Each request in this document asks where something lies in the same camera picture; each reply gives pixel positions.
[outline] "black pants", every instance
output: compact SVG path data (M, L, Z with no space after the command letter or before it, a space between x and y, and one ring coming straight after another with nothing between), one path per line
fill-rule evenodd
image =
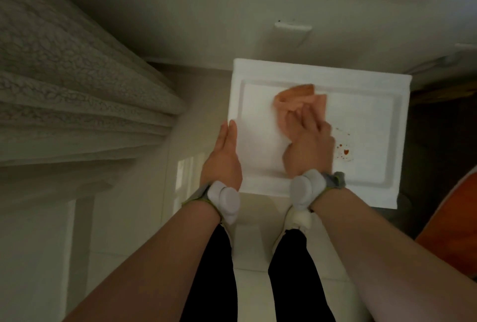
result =
M306 249L306 237L287 230L269 266L277 322L335 321ZM200 260L181 321L237 321L237 286L229 237L218 226Z

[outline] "cloth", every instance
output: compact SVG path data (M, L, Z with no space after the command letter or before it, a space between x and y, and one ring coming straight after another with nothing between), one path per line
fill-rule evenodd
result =
M304 105L310 105L317 121L325 120L326 95L315 95L314 85L300 85L278 93L273 100L277 110L277 123L280 131L289 138L285 117L288 112L296 112L301 118Z
M200 260L181 321L236 322L237 286L229 237L217 226ZM334 322L315 264L306 249L306 237L287 230L269 267L277 322Z
M459 272L477 277L477 167L444 199L416 242Z

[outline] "patterned fabric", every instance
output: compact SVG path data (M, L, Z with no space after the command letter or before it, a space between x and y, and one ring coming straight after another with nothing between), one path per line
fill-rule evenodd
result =
M185 105L68 0L0 0L0 212L110 188Z

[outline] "person's right arm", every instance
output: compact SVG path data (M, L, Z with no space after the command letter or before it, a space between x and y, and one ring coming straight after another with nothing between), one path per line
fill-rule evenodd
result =
M287 116L289 177L331 172L334 139L304 109ZM378 322L477 321L477 284L403 234L348 189L324 192L311 205L351 280Z

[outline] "orange object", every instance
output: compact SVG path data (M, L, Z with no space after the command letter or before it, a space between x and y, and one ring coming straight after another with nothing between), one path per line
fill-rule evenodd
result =
M477 173L450 192L416 242L461 273L477 276Z
M278 128L288 138L289 132L285 121L287 113L296 111L301 118L301 109L307 104L311 105L317 121L325 120L326 95L315 95L314 85L292 87L275 96L273 106L277 110Z

